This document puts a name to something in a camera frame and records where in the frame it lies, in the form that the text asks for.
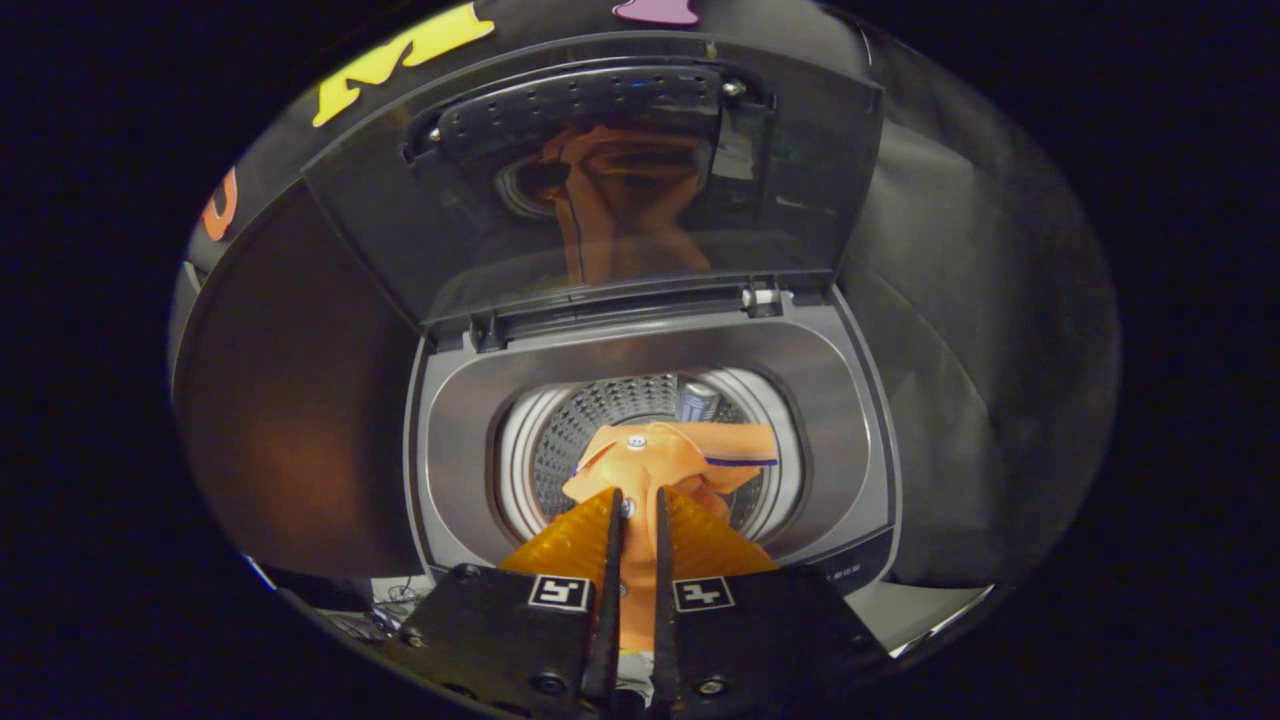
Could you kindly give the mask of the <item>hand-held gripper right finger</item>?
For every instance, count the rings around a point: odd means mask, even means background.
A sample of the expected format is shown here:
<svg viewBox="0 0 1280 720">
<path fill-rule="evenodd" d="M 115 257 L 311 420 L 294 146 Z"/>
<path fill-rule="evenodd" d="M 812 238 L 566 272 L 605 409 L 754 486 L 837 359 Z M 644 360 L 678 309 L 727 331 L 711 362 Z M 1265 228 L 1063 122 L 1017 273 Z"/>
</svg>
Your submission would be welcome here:
<svg viewBox="0 0 1280 720">
<path fill-rule="evenodd" d="M 655 716 L 822 716 L 891 667 L 810 566 L 764 569 L 699 502 L 655 497 Z"/>
</svg>

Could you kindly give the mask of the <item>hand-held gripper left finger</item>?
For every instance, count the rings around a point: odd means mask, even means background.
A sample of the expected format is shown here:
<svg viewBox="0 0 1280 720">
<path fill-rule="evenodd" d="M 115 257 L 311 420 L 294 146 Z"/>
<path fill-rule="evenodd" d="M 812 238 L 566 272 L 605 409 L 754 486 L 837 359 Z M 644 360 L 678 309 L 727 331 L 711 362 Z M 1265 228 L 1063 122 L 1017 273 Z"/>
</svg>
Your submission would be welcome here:
<svg viewBox="0 0 1280 720">
<path fill-rule="evenodd" d="M 430 689 L 494 716 L 605 716 L 620 656 L 623 496 L 605 489 L 562 516 L 557 544 L 517 568 L 445 570 L 399 628 L 399 660 Z"/>
</svg>

